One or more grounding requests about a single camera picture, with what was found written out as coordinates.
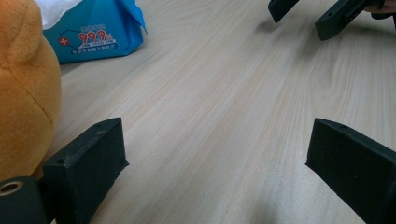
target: plush fabric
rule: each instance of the plush fabric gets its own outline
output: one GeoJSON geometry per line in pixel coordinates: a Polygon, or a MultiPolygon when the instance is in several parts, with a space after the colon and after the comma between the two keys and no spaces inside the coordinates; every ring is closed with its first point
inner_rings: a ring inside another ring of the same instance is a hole
{"type": "Polygon", "coordinates": [[[54,135],[60,67],[34,0],[0,0],[0,181],[31,175],[54,135]]]}

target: tissue pack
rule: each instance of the tissue pack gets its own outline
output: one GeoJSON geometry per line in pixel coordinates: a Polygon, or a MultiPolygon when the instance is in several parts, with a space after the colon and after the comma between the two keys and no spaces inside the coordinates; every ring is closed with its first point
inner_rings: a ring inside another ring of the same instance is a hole
{"type": "Polygon", "coordinates": [[[143,13],[134,0],[82,0],[43,34],[60,63],[130,54],[143,43],[143,13]]]}

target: black object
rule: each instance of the black object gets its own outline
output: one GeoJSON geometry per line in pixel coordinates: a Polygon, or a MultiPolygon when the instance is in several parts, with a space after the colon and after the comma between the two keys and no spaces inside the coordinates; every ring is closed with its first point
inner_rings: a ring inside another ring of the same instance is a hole
{"type": "Polygon", "coordinates": [[[343,124],[316,119],[306,165],[366,223],[396,223],[396,152],[343,124]]]}
{"type": "MultiPolygon", "coordinates": [[[[275,22],[279,22],[299,0],[271,0],[268,9],[275,22]]],[[[350,24],[366,7],[384,6],[385,0],[339,0],[326,11],[316,22],[320,40],[328,40],[338,35],[350,24]]],[[[393,16],[396,26],[396,13],[372,14],[376,20],[384,20],[393,16]]]]}
{"type": "Polygon", "coordinates": [[[121,119],[99,122],[49,158],[39,181],[0,183],[0,223],[89,223],[127,165],[121,119]]]}

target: light wood grain surface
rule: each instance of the light wood grain surface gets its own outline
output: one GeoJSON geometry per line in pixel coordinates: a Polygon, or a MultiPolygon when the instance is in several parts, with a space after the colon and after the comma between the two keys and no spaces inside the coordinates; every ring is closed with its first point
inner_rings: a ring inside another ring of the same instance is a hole
{"type": "Polygon", "coordinates": [[[396,32],[362,13],[321,42],[334,3],[275,24],[268,0],[137,1],[135,53],[62,66],[46,158],[122,117],[131,165],[92,223],[363,223],[304,163],[314,118],[396,149],[396,32]]]}

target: stuffed animal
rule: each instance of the stuffed animal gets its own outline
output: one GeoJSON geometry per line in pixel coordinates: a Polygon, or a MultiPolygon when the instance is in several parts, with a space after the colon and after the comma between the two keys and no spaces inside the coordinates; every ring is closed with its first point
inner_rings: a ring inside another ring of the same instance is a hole
{"type": "Polygon", "coordinates": [[[31,175],[61,107],[60,67],[34,0],[0,0],[0,181],[31,175]]]}

